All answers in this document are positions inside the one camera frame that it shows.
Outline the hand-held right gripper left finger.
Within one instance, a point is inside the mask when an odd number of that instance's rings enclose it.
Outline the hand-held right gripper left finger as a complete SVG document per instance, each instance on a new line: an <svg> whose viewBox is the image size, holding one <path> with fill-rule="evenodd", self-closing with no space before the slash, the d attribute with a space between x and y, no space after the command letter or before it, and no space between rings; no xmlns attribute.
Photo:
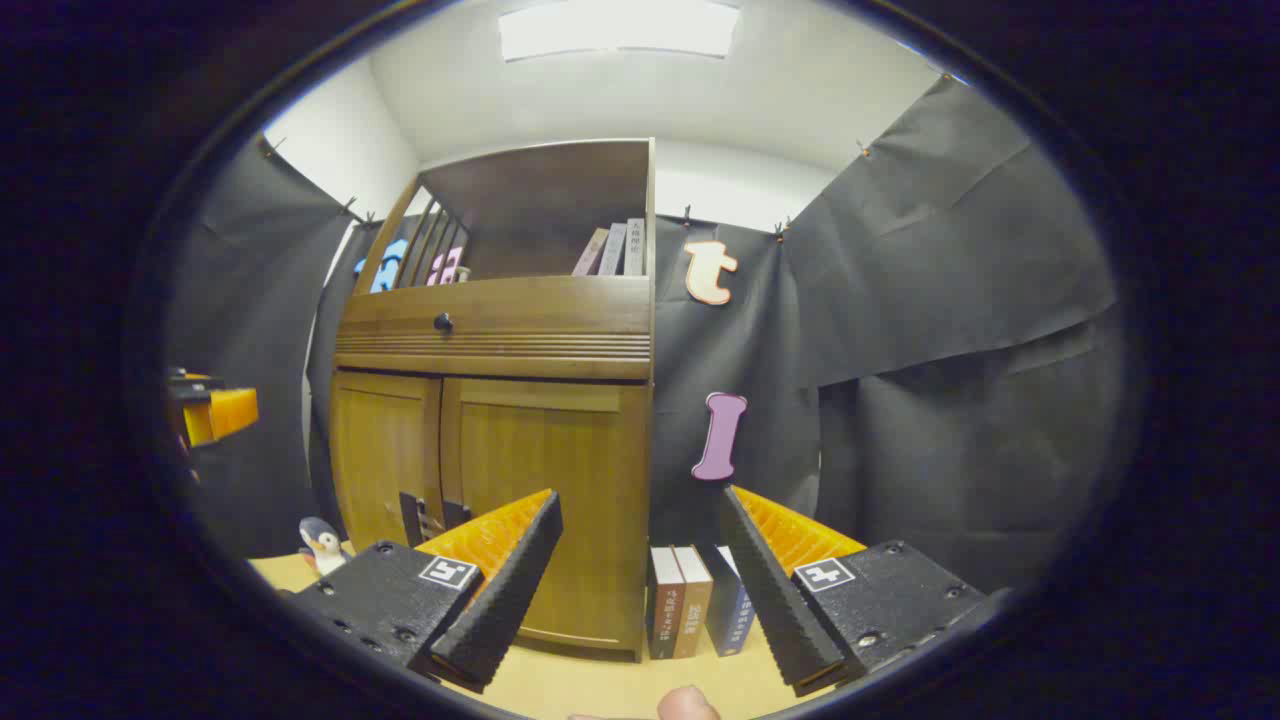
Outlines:
<svg viewBox="0 0 1280 720"><path fill-rule="evenodd" d="M356 653L481 692L562 530L561 497L541 489L417 547L376 542L285 602Z"/></svg>

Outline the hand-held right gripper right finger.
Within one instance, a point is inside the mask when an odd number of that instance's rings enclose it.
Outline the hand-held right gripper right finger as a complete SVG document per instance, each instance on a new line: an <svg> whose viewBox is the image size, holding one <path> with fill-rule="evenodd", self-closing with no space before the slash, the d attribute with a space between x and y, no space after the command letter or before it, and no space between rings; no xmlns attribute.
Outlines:
<svg viewBox="0 0 1280 720"><path fill-rule="evenodd" d="M974 634L991 597L900 539L865 546L737 486L719 532L796 696L859 682Z"/></svg>

